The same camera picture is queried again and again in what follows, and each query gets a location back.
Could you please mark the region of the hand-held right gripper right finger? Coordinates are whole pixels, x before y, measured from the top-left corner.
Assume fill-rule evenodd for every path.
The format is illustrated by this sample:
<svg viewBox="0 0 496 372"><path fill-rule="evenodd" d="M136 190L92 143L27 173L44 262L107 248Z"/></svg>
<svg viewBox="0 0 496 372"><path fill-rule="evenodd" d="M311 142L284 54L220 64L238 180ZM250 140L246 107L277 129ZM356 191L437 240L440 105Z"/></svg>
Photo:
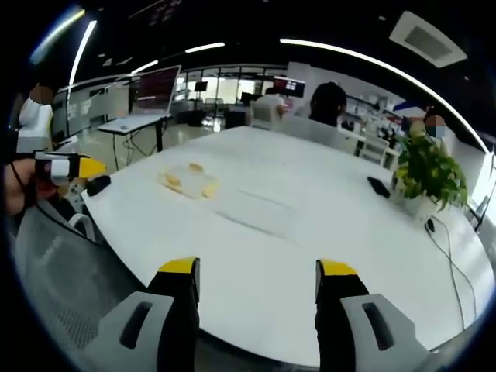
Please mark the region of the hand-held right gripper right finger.
<svg viewBox="0 0 496 372"><path fill-rule="evenodd" d="M315 306L321 371L418 371L429 358L414 323L346 263L316 261Z"/></svg>

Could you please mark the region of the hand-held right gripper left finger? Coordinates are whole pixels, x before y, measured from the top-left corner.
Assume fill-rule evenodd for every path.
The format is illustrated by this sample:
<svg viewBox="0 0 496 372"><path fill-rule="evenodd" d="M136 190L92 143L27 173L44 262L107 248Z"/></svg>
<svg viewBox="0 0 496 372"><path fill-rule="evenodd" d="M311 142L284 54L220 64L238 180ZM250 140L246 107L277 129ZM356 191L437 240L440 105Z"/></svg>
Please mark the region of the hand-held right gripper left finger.
<svg viewBox="0 0 496 372"><path fill-rule="evenodd" d="M193 371L199 334L200 259L161 266L98 324L84 349L93 371Z"/></svg>

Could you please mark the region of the person's left hand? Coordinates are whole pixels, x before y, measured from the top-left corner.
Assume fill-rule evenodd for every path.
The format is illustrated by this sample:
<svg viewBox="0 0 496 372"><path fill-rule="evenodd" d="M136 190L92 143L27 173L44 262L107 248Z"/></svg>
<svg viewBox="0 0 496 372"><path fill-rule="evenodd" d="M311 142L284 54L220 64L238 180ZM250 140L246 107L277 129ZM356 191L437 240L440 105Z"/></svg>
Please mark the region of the person's left hand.
<svg viewBox="0 0 496 372"><path fill-rule="evenodd" d="M35 160L14 160L4 167L5 205L9 216L16 216L36 204Z"/></svg>

